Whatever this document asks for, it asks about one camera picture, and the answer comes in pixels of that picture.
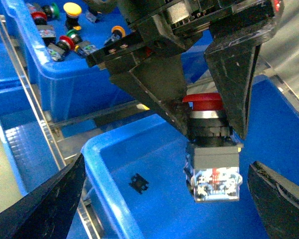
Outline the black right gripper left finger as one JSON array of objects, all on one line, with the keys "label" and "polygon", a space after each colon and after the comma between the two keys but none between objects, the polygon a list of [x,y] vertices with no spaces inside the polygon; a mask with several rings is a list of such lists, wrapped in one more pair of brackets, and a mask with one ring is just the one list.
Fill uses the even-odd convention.
[{"label": "black right gripper left finger", "polygon": [[0,239],[65,239],[86,178],[84,156],[0,213]]}]

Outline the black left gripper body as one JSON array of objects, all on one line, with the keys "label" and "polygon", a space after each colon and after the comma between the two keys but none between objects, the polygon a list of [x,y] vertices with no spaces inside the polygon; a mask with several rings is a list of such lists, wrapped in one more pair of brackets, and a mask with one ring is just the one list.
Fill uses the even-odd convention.
[{"label": "black left gripper body", "polygon": [[277,32],[281,0],[94,0],[92,9],[117,7],[131,33],[86,58],[89,67],[148,48],[170,57],[187,51],[205,30],[212,35],[208,54],[230,47],[260,46]]}]

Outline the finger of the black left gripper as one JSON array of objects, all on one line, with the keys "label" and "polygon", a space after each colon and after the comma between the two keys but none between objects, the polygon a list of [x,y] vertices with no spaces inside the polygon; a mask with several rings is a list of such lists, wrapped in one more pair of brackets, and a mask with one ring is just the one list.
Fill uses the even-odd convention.
[{"label": "finger of the black left gripper", "polygon": [[187,87],[180,55],[151,55],[142,61],[125,55],[106,61],[105,66],[113,84],[189,138],[189,106],[182,101]]},{"label": "finger of the black left gripper", "polygon": [[227,119],[241,139],[248,133],[252,82],[261,45],[214,39],[204,53]]}]

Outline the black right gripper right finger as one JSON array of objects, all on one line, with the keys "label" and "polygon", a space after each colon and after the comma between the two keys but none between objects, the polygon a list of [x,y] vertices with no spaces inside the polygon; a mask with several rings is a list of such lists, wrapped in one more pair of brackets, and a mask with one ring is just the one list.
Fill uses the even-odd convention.
[{"label": "black right gripper right finger", "polygon": [[259,161],[247,184],[268,237],[299,239],[299,186]]}]

